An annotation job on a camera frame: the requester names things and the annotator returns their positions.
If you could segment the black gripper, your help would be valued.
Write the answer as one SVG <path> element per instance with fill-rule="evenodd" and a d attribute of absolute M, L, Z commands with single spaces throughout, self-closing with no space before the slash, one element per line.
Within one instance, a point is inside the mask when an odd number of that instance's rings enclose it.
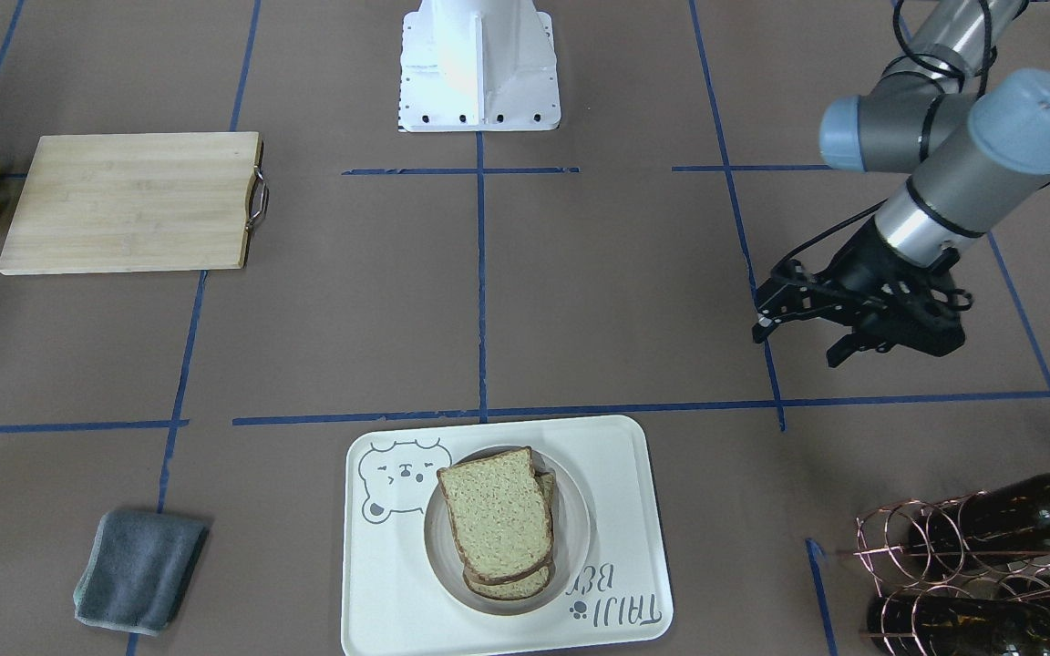
<path fill-rule="evenodd" d="M 814 317 L 840 323 L 856 333 L 846 333 L 826 350 L 830 368 L 838 368 L 853 354 L 868 350 L 868 336 L 880 341 L 864 331 L 863 324 L 884 308 L 880 298 L 883 283 L 914 272 L 931 270 L 898 254 L 880 236 L 873 219 L 842 245 L 824 270 L 811 272 L 796 254 L 789 254 L 772 266 L 766 281 L 756 291 L 758 317 L 753 341 L 763 344 L 780 324 Z"/>

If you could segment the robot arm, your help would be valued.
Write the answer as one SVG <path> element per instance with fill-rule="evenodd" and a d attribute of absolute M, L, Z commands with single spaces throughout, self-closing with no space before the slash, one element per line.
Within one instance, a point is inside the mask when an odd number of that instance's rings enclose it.
<path fill-rule="evenodd" d="M 1050 184 L 1050 72 L 1020 69 L 988 87 L 1001 34 L 1024 1 L 942 1 L 899 41 L 867 96 L 830 104 L 819 131 L 834 169 L 900 173 L 885 200 L 819 272 L 798 252 L 757 288 L 753 341 L 779 325 L 822 319 L 849 332 L 832 368 L 895 347 L 941 357 L 965 343 L 973 299 L 951 270 L 962 254 Z"/>

